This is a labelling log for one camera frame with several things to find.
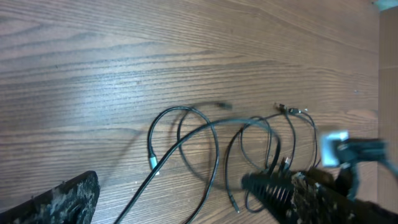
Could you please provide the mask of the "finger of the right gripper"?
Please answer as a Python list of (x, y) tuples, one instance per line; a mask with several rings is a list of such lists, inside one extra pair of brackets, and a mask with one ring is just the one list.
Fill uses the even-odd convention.
[(241, 186), (253, 194), (279, 223), (295, 223), (291, 202), (294, 185), (289, 178), (252, 173), (243, 176)]

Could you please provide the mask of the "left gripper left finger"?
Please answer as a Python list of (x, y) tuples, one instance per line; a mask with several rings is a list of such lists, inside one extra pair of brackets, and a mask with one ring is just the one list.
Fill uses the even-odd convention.
[(1, 213), (1, 223), (91, 223), (100, 196), (97, 173), (86, 171)]

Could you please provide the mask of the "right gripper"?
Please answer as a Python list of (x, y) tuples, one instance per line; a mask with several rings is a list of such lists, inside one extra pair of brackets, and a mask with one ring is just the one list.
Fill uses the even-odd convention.
[(341, 167), (336, 186), (348, 199), (355, 199), (359, 188), (360, 162), (378, 162), (397, 180), (397, 166), (387, 158), (382, 139), (350, 138), (335, 143), (335, 155)]

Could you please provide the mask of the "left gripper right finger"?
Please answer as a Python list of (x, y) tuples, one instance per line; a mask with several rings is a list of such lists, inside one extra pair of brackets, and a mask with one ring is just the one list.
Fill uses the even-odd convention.
[(292, 176), (291, 223), (397, 224), (397, 214), (372, 202), (349, 200), (301, 172)]

